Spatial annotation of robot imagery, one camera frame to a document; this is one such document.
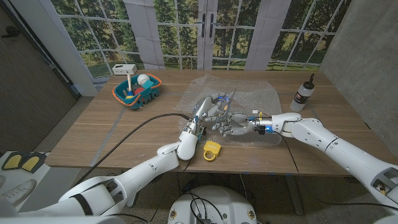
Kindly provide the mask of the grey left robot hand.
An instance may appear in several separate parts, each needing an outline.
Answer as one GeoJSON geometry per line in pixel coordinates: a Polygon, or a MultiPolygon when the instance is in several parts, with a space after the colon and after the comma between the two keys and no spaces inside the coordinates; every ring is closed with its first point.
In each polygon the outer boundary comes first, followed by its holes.
{"type": "Polygon", "coordinates": [[[194,106],[192,118],[187,123],[184,131],[195,135],[197,138],[205,136],[206,127],[203,123],[214,122],[208,121],[209,117],[227,114],[232,98],[233,95],[228,93],[216,93],[200,99],[194,106]]]}

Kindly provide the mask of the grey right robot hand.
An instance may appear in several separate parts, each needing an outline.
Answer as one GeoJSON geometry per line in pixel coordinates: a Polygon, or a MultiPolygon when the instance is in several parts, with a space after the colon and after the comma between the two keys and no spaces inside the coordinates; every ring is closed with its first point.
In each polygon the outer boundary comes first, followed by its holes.
{"type": "Polygon", "coordinates": [[[244,113],[228,112],[222,116],[209,117],[208,121],[214,121],[212,130],[218,130],[224,137],[242,136],[255,131],[253,122],[244,113]]]}

